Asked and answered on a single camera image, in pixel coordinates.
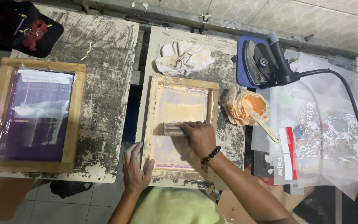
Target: tiled wall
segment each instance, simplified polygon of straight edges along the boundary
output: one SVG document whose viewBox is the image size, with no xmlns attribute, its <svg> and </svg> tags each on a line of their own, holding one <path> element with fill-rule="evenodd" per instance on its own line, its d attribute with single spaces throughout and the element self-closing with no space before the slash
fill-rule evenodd
<svg viewBox="0 0 358 224">
<path fill-rule="evenodd" d="M 213 18 L 358 46 L 358 0 L 144 0 Z"/>
</svg>

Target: wooden frame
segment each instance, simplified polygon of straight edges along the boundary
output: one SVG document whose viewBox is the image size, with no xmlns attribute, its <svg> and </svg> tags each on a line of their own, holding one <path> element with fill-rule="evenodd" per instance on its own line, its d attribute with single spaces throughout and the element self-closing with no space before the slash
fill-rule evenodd
<svg viewBox="0 0 358 224">
<path fill-rule="evenodd" d="M 0 67 L 0 121 L 4 121 L 6 117 L 14 80 L 14 71 L 23 66 L 33 69 L 51 69 L 63 72 L 71 71 L 75 73 L 70 97 L 62 160 L 61 162 L 0 160 L 0 171 L 67 173 L 74 168 L 76 158 L 87 68 L 84 64 L 3 58 Z"/>
<path fill-rule="evenodd" d="M 153 75 L 150 86 L 149 108 L 147 113 L 146 130 L 144 135 L 144 145 L 142 160 L 150 159 L 153 145 L 154 135 L 154 118 L 157 109 L 157 92 L 160 84 L 191 87 L 193 89 L 208 90 L 208 104 L 207 104 L 207 120 L 209 120 L 216 130 L 218 121 L 218 97 L 219 84 L 211 83 L 201 80 L 183 79 L 176 77 L 168 77 L 162 75 Z M 160 170 L 154 169 L 152 177 L 165 179 L 187 179 L 187 180 L 207 180 L 209 173 L 213 171 L 208 169 L 207 173 L 186 172 L 176 170 Z"/>
</svg>

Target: black hose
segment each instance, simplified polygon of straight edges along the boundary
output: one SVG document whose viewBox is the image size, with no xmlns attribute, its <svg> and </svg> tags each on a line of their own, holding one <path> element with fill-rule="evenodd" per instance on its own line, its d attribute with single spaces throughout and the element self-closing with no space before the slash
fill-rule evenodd
<svg viewBox="0 0 358 224">
<path fill-rule="evenodd" d="M 335 72 L 335 71 L 333 71 L 331 69 L 318 69 L 318 70 L 302 72 L 302 73 L 300 73 L 300 77 L 302 78 L 302 77 L 309 76 L 309 75 L 312 75 L 312 74 L 320 74 L 320 73 L 332 73 L 332 74 L 336 75 L 342 81 L 343 85 L 345 86 L 346 91 L 349 94 L 349 98 L 351 100 L 352 107 L 353 107 L 353 110 L 354 110 L 354 115 L 356 116 L 356 120 L 357 120 L 357 123 L 358 123 L 358 109 L 357 109 L 357 106 L 356 106 L 356 102 L 354 101 L 354 97 L 353 97 L 351 88 L 349 87 L 349 84 L 346 82 L 345 78 L 342 75 L 340 75 L 339 73 L 337 73 L 337 72 Z"/>
</svg>

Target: person's right hand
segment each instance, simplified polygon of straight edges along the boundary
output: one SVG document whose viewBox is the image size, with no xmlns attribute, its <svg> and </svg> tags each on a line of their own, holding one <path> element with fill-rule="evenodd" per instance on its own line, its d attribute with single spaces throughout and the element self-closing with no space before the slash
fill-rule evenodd
<svg viewBox="0 0 358 224">
<path fill-rule="evenodd" d="M 191 147 L 200 159 L 208 157 L 216 148 L 215 130 L 209 121 L 183 123 L 181 129 L 190 137 Z"/>
</svg>

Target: steam iron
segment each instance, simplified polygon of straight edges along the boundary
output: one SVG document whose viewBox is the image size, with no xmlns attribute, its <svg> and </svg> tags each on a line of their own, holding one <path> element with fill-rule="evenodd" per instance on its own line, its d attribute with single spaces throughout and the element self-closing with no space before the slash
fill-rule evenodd
<svg viewBox="0 0 358 224">
<path fill-rule="evenodd" d="M 237 44 L 237 82 L 241 86 L 266 89 L 299 80 L 284 58 L 276 32 L 267 40 L 241 36 Z"/>
</svg>

